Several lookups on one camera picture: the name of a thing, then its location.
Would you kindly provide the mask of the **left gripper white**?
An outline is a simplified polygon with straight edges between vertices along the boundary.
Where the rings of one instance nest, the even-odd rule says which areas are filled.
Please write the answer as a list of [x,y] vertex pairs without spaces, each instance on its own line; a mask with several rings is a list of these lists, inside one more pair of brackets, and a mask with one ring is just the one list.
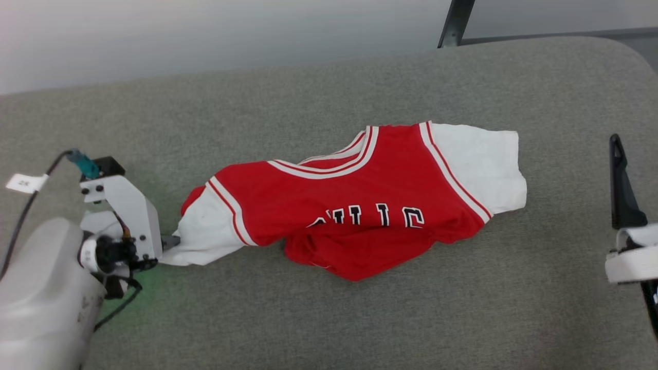
[[180,244],[179,236],[161,236],[155,206],[124,176],[85,179],[80,188],[85,203],[106,205],[104,211],[88,211],[80,222],[87,237],[79,262],[89,272],[130,276],[148,271],[162,253]]

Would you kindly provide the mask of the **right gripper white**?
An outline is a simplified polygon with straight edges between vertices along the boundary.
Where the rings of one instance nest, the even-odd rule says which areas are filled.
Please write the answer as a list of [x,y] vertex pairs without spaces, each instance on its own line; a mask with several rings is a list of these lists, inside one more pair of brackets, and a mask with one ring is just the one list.
[[609,283],[636,283],[657,279],[657,224],[637,204],[628,178],[628,161],[621,138],[609,140],[611,221],[616,250],[606,258]]

